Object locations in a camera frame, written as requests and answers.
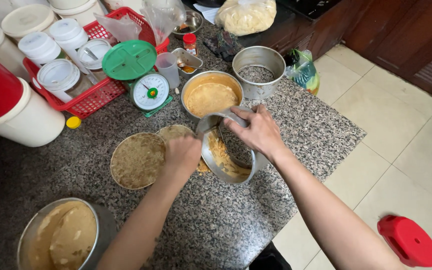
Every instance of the forearm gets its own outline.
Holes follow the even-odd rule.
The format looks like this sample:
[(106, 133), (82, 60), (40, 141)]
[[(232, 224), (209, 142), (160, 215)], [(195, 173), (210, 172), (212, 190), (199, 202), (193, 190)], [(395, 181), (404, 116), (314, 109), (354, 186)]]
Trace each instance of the forearm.
[(291, 150), (269, 158), (287, 183), (309, 231), (337, 269), (404, 269), (376, 233), (325, 185)]
[(170, 181), (160, 181), (165, 177), (181, 176), (164, 173), (154, 182), (105, 251), (98, 270), (140, 269), (151, 256), (171, 204), (181, 189), (164, 184)]

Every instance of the red plastic basket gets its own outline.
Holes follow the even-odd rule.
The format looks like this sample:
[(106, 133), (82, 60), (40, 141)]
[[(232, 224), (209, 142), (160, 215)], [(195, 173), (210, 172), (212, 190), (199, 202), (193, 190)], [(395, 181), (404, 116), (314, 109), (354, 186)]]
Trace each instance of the red plastic basket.
[[(153, 30), (149, 26), (149, 24), (143, 19), (141, 15), (136, 13), (134, 10), (128, 7), (121, 7), (108, 15), (106, 17), (121, 19), (124, 15), (128, 14), (131, 20), (135, 21), (142, 28), (141, 33), (139, 33), (139, 40), (147, 41), (156, 48), (156, 52), (158, 54), (168, 51), (168, 44), (170, 40), (166, 38), (166, 40), (156, 46), (156, 40), (153, 33)], [(112, 37), (112, 34), (103, 26), (101, 26), (97, 21), (93, 21), (92, 23), (86, 25), (84, 30), (88, 34), (90, 39), (108, 39)], [(99, 108), (103, 107), (108, 102), (115, 99), (117, 96), (123, 94), (126, 89), (121, 81), (105, 78), (100, 81), (98, 84), (94, 85), (90, 89), (84, 91), (81, 95), (72, 99), (68, 103), (64, 103), (59, 98), (55, 97), (48, 90), (42, 87), (37, 82), (36, 77), (39, 71), (39, 67), (35, 65), (31, 60), (25, 58), (23, 61), (24, 66), (26, 67), (29, 76), (31, 76), (33, 80), (34, 88), (44, 96), (44, 98), (48, 101), (48, 103), (57, 111), (68, 111), (69, 113), (79, 117), (80, 119), (87, 118), (90, 114), (96, 112)]]

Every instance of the hand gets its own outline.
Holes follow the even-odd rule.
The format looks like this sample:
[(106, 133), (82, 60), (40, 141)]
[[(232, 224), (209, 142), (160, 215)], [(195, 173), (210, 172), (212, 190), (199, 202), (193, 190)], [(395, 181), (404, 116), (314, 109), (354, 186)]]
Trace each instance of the hand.
[(177, 181), (180, 187), (188, 181), (196, 170), (201, 159), (202, 142), (191, 133), (183, 137), (170, 140), (166, 144), (164, 173), (168, 181)]
[(228, 118), (224, 119), (224, 125), (236, 134), (249, 148), (261, 152), (272, 162), (273, 156), (277, 151), (286, 149), (281, 139), (279, 127), (263, 104), (254, 106), (251, 109), (254, 112), (231, 107), (233, 113), (249, 121), (248, 127), (243, 128)]

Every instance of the yellow bottle cap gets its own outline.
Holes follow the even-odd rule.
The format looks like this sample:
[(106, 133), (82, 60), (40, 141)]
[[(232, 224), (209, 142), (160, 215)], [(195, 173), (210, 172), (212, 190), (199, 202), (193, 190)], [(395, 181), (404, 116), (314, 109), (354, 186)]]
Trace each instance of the yellow bottle cap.
[(79, 125), (81, 125), (81, 119), (77, 118), (76, 116), (71, 116), (69, 117), (69, 119), (66, 121), (66, 125), (69, 128), (77, 128)]

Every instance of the kitchen scale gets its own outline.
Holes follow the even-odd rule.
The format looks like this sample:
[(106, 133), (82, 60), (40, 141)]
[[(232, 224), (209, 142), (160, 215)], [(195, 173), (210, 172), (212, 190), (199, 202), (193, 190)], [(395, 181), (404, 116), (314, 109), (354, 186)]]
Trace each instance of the kitchen scale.
[(103, 71), (111, 78), (123, 81), (129, 89), (129, 100), (145, 117), (155, 114), (173, 100), (170, 84), (154, 64), (158, 53), (143, 40), (124, 41), (112, 47), (103, 58)]

